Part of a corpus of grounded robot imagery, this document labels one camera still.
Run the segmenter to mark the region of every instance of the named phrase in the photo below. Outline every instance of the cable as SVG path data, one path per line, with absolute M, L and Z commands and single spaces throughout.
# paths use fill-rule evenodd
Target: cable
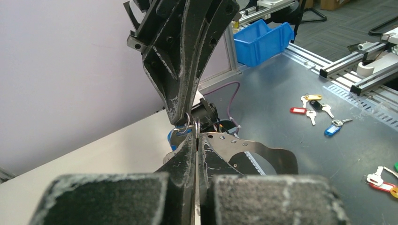
M 218 87 L 218 88 L 216 88 L 216 89 L 214 89 L 214 90 L 211 90 L 211 91 L 209 91 L 209 92 L 203 94 L 203 96 L 209 95 L 209 94 L 211 94 L 211 93 L 213 93 L 213 92 L 216 92 L 216 91 L 218 91 L 218 90 L 220 90 L 220 89 L 222 89 L 222 88 L 225 88 L 225 87 L 227 87 L 227 86 L 229 86 L 229 85 L 231 85 L 231 84 L 234 84 L 234 83 L 237 84 L 237 88 L 236 88 L 235 92 L 232 94 L 230 103 L 228 104 L 228 107 L 227 107 L 227 115 L 228 115 L 229 119 L 230 119 L 230 120 L 235 124 L 235 126 L 237 127 L 236 131 L 235 131 L 233 134 L 238 134 L 239 129 L 241 128 L 241 126 L 235 121 L 234 118 L 232 118 L 232 116 L 231 116 L 231 114 L 230 114 L 230 106 L 231 106 L 232 101 L 233 101 L 234 98 L 235 98 L 235 95 L 237 94 L 237 91 L 238 91 L 239 88 L 240 88 L 240 82 L 239 82 L 239 81 L 232 81 L 232 82 L 226 83 L 226 84 L 224 84 L 224 85 L 222 85 L 222 86 L 220 86 L 220 87 Z

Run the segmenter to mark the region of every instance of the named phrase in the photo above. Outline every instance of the metal workbench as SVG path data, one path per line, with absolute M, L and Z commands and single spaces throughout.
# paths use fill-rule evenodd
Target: metal workbench
M 230 110 L 242 126 L 240 138 L 291 150 L 297 157 L 299 174 L 318 174 L 330 179 L 352 224 L 398 224 L 398 199 L 361 181 L 378 166 L 393 169 L 398 162 L 398 122 L 394 123 L 394 111 L 385 112 L 388 117 L 380 116 L 382 107 L 368 103 L 363 97 L 350 96 L 331 79 L 320 77 L 317 71 L 322 60 L 315 56 L 308 66 L 303 58 L 285 52 L 208 86 L 203 92 L 240 81 L 240 90 Z M 207 96 L 207 100 L 216 104 L 221 119 L 227 119 L 226 108 L 235 88 L 231 85 Z M 318 112 L 316 126 L 312 126 L 305 115 L 289 112 L 293 106 L 302 107 L 300 97 L 306 93 L 322 94 L 321 102 L 332 107 L 335 119 L 354 121 L 345 124 L 335 136 L 325 136 L 324 131 L 332 121 L 327 113 Z M 398 184 L 386 171 L 382 178 Z

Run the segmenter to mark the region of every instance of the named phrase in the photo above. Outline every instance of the metal plate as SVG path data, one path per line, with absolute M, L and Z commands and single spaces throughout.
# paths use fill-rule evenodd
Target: metal plate
M 225 161 L 240 152 L 257 153 L 268 161 L 277 174 L 298 174 L 296 156 L 289 150 L 280 148 L 268 148 L 260 142 L 242 140 L 233 135 L 223 133 L 205 133 L 215 152 Z

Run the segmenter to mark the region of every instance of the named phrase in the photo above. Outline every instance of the key tag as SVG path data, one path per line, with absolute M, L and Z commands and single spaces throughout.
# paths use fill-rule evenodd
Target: key tag
M 337 132 L 339 132 L 341 129 L 341 127 L 337 127 L 335 125 L 330 126 L 329 128 L 327 128 L 325 130 L 325 135 L 327 136 L 333 136 L 335 135 Z
M 292 107 L 292 108 L 290 108 L 290 112 L 294 113 L 294 114 L 305 115 L 307 113 L 307 109 L 301 108 L 301 107 Z
M 391 193 L 392 196 L 394 196 L 395 198 L 398 198 L 398 187 L 393 187 L 393 188 L 391 188 L 390 193 Z
M 311 100 L 310 101 L 310 105 L 312 106 L 312 108 L 314 108 L 316 111 L 322 111 L 322 104 L 319 103 L 317 100 Z
M 311 100 L 321 100 L 322 99 L 322 95 L 305 95 L 304 96 L 308 101 Z
M 372 183 L 369 183 L 369 185 L 374 189 L 381 190 L 381 191 L 388 192 L 388 193 L 391 193 L 391 189 L 397 188 L 397 186 L 395 186 L 394 184 L 390 184 L 387 182 L 383 182 L 380 186 L 377 186 Z

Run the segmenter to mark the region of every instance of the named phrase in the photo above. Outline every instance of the black key tag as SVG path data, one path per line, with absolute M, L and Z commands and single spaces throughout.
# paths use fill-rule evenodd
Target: black key tag
M 312 100 L 310 101 L 310 105 L 312 108 L 314 108 L 316 111 L 321 111 L 322 110 L 322 104 L 319 103 L 317 100 Z

